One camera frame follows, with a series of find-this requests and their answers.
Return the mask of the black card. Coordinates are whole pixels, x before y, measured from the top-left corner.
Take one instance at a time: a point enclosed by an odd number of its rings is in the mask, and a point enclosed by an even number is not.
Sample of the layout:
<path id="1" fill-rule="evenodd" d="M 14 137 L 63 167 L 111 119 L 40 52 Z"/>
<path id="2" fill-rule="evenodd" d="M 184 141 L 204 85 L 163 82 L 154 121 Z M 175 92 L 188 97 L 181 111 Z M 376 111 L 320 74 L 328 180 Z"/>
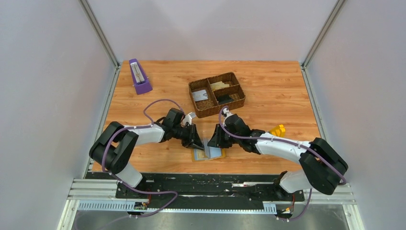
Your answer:
<path id="1" fill-rule="evenodd" d="M 218 104 L 226 104 L 234 101 L 234 99 L 231 98 L 230 95 L 221 95 L 218 96 L 216 99 L 218 101 Z"/>

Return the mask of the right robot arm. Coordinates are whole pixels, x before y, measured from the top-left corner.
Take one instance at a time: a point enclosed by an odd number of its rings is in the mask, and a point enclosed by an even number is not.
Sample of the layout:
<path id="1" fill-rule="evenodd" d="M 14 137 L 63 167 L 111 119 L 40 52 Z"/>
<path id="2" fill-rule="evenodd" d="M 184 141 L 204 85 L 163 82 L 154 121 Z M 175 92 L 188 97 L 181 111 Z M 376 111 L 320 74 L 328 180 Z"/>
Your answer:
<path id="1" fill-rule="evenodd" d="M 347 183 L 344 175 L 348 164 L 322 138 L 313 141 L 281 138 L 269 131 L 251 129 L 242 118 L 233 114 L 216 125 L 208 146 L 225 149 L 234 144 L 246 152 L 273 155 L 301 165 L 295 172 L 283 171 L 273 182 L 273 193 L 279 200 L 286 200 L 305 189 L 331 195 L 338 185 Z"/>

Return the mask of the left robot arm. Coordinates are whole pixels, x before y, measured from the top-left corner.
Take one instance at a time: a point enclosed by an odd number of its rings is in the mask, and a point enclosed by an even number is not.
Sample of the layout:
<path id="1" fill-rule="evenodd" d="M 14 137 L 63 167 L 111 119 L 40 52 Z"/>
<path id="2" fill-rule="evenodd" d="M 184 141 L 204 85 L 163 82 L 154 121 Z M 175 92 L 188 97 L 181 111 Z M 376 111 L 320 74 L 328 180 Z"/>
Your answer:
<path id="1" fill-rule="evenodd" d="M 142 182 L 142 174 L 129 162 L 133 149 L 172 138 L 179 139 L 185 148 L 204 149 L 192 119 L 182 110 L 171 108 L 165 117 L 147 126 L 124 126 L 111 122 L 90 148 L 89 157 L 128 184 L 128 192 L 133 197 L 141 198 L 146 194 L 147 185 Z"/>

